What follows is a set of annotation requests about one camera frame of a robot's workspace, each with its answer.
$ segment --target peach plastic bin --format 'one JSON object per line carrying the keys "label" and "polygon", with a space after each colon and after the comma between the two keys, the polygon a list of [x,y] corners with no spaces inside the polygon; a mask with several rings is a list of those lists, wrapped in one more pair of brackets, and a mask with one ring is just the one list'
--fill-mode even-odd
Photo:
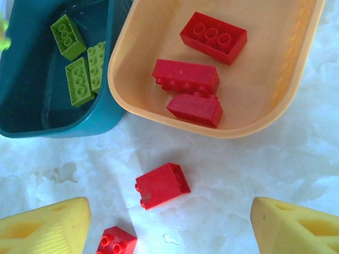
{"label": "peach plastic bin", "polygon": [[[110,58],[108,81],[127,111],[215,138],[243,137],[275,121],[298,89],[325,0],[135,0]],[[180,32],[194,12],[247,30],[231,66],[188,46]],[[224,109],[217,129],[174,117],[175,96],[152,77],[158,58],[215,66]]]}

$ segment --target plastic bin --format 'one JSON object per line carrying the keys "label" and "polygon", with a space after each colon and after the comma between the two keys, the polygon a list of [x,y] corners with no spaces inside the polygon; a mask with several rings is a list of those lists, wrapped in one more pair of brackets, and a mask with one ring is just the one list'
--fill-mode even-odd
{"label": "plastic bin", "polygon": [[[106,72],[132,0],[15,0],[0,62],[0,134],[9,138],[81,137],[104,133],[124,110],[109,92]],[[75,21],[87,45],[106,41],[103,80],[96,99],[73,107],[64,58],[50,26],[63,14]],[[81,56],[87,58],[86,52]]]}
{"label": "plastic bin", "polygon": [[[275,121],[292,101],[325,0],[135,0],[109,63],[115,100],[127,111],[175,128],[243,137]],[[231,66],[186,46],[180,32],[194,12],[247,30],[248,43]],[[215,66],[224,109],[217,129],[176,119],[173,98],[152,77],[158,58]]]}

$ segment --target lime green brick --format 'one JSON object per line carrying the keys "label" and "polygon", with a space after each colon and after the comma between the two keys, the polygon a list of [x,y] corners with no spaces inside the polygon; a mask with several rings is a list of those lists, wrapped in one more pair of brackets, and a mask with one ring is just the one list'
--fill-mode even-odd
{"label": "lime green brick", "polygon": [[88,62],[81,57],[66,66],[66,75],[72,106],[79,107],[95,98],[90,88]]}
{"label": "lime green brick", "polygon": [[104,64],[106,42],[99,42],[94,47],[87,49],[88,64],[90,66],[92,91],[99,93],[102,80],[102,68]]}
{"label": "lime green brick", "polygon": [[68,60],[73,61],[86,51],[87,46],[78,27],[66,14],[51,25],[51,30],[61,55]]}

